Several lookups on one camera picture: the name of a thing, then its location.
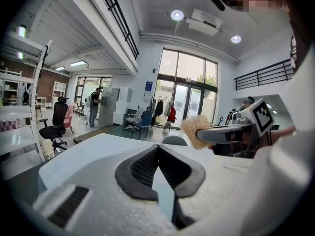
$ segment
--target beige plush object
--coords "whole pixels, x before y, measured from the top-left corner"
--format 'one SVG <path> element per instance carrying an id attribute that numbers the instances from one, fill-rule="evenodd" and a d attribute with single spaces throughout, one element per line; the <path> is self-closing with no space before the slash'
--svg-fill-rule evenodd
<path id="1" fill-rule="evenodd" d="M 196 131 L 200 129 L 210 129 L 211 124 L 204 115 L 194 116 L 183 120 L 181 130 L 188 136 L 194 149 L 202 149 L 215 145 L 214 143 L 199 140 L 196 137 Z"/>

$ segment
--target doorway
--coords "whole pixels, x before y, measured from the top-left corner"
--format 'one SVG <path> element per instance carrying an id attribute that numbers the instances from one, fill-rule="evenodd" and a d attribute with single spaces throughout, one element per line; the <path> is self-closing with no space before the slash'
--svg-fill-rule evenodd
<path id="1" fill-rule="evenodd" d="M 203 89 L 188 85 L 176 84 L 174 90 L 174 108 L 176 110 L 176 120 L 172 125 L 175 129 L 180 129 L 182 120 L 196 116 L 201 113 Z"/>

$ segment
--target air conditioner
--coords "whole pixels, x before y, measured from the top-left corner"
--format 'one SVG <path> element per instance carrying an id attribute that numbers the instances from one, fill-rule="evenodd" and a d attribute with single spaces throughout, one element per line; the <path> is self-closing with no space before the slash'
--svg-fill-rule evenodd
<path id="1" fill-rule="evenodd" d="M 186 19 L 190 29 L 194 29 L 210 36 L 214 36 L 223 21 L 207 12 L 201 10 L 193 10 L 191 18 Z"/>

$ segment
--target white shelf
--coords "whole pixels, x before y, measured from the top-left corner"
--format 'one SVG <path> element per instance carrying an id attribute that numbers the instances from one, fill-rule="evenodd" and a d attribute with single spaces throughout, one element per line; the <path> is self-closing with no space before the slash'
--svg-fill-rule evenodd
<path id="1" fill-rule="evenodd" d="M 2 72 L 0 72 L 0 79 L 11 80 L 11 81 L 22 81 L 26 83 L 34 83 L 34 80 L 32 78 L 27 78 L 27 77 L 22 77 L 22 76 L 12 75 L 12 74 L 2 73 Z"/>
<path id="2" fill-rule="evenodd" d="M 36 143 L 31 126 L 0 132 L 0 155 Z"/>
<path id="3" fill-rule="evenodd" d="M 0 120 L 32 117 L 29 106 L 2 106 L 0 107 Z"/>
<path id="4" fill-rule="evenodd" d="M 42 163 L 36 150 L 24 153 L 22 155 L 10 157 L 1 162 L 3 180 L 14 177 L 24 171 L 29 170 Z"/>
<path id="5" fill-rule="evenodd" d="M 7 31 L 3 38 L 3 42 L 7 46 L 12 46 L 15 49 L 28 52 L 34 56 L 39 56 L 43 50 L 43 46 L 39 45 L 27 38 L 19 36 L 15 32 Z"/>

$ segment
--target blue chair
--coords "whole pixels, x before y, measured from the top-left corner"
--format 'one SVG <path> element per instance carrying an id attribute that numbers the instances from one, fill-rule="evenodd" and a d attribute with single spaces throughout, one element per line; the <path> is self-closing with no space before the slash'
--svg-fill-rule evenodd
<path id="1" fill-rule="evenodd" d="M 142 130 L 143 128 L 147 128 L 147 134 L 146 134 L 146 138 L 147 138 L 148 130 L 149 130 L 149 127 L 151 126 L 151 121 L 152 121 L 152 113 L 150 113 L 150 112 L 145 112 L 145 113 L 141 116 L 141 122 L 136 122 L 136 123 L 133 124 L 134 126 L 133 126 L 133 129 L 132 129 L 131 137 L 132 137 L 133 132 L 134 132 L 134 127 L 138 127 L 138 128 L 139 128 L 139 137 L 138 137 L 138 140 L 140 139 L 141 130 Z"/>

